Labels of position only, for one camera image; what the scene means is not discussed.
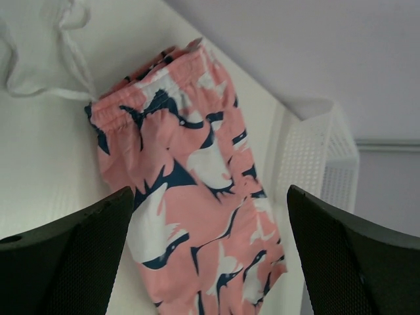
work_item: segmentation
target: drawstring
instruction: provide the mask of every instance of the drawstring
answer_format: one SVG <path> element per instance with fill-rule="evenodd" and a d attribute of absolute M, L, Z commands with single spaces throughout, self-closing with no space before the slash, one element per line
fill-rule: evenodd
<path fill-rule="evenodd" d="M 83 17 L 78 23 L 70 25 L 68 18 L 77 7 L 83 11 Z M 89 19 L 90 10 L 84 3 L 77 0 L 68 0 L 68 6 L 64 8 L 62 16 L 57 25 L 60 35 L 59 45 L 62 47 L 64 63 L 70 73 L 82 84 L 82 86 L 84 86 L 84 88 L 86 88 L 87 92 L 73 91 L 58 87 L 43 87 L 34 93 L 23 94 L 14 92 L 13 88 L 11 87 L 11 82 L 9 79 L 19 59 L 18 49 L 13 41 L 6 22 L 0 17 L 0 40 L 3 40 L 7 47 L 10 49 L 10 59 L 5 84 L 7 92 L 14 97 L 29 97 L 39 95 L 41 93 L 50 93 L 70 100 L 96 101 L 96 89 L 93 83 L 92 75 L 87 67 L 86 60 L 83 57 L 83 54 L 81 53 L 77 44 L 73 41 L 73 39 L 71 39 L 69 35 L 70 30 L 84 27 Z"/>

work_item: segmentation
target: pink fabric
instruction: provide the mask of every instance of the pink fabric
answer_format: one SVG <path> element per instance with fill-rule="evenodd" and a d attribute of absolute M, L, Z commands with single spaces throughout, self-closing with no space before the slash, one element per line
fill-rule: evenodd
<path fill-rule="evenodd" d="M 254 315 L 284 250 L 232 80 L 201 40 L 163 55 L 86 108 L 100 171 L 135 192 L 127 242 L 160 314 Z"/>

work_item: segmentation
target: waistband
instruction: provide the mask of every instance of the waistband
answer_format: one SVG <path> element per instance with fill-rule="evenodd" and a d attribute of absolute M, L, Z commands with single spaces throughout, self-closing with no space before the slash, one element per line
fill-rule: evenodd
<path fill-rule="evenodd" d="M 183 52 L 180 57 L 152 75 L 105 94 L 98 102 L 86 106 L 85 111 L 95 129 L 107 132 L 132 123 L 127 112 L 121 110 L 120 106 L 128 106 L 142 113 L 153 99 L 147 95 L 153 95 L 158 90 L 164 90 L 168 94 L 176 92 L 208 71 L 207 63 L 214 60 L 208 43 L 202 38 L 189 43 Z"/>

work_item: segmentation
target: garment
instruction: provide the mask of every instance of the garment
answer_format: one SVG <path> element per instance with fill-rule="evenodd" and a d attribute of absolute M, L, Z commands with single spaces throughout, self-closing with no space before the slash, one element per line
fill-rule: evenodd
<path fill-rule="evenodd" d="M 85 110 L 103 179 L 135 192 L 127 243 L 159 313 L 256 314 L 284 250 L 207 44 L 171 47 Z"/>

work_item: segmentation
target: pink shorts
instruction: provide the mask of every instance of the pink shorts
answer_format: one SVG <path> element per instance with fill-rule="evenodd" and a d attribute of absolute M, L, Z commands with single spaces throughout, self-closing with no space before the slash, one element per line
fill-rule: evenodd
<path fill-rule="evenodd" d="M 256 314 L 284 251 L 232 80 L 207 45 L 167 49 L 86 113 L 103 179 L 135 192 L 127 243 L 159 313 Z"/>

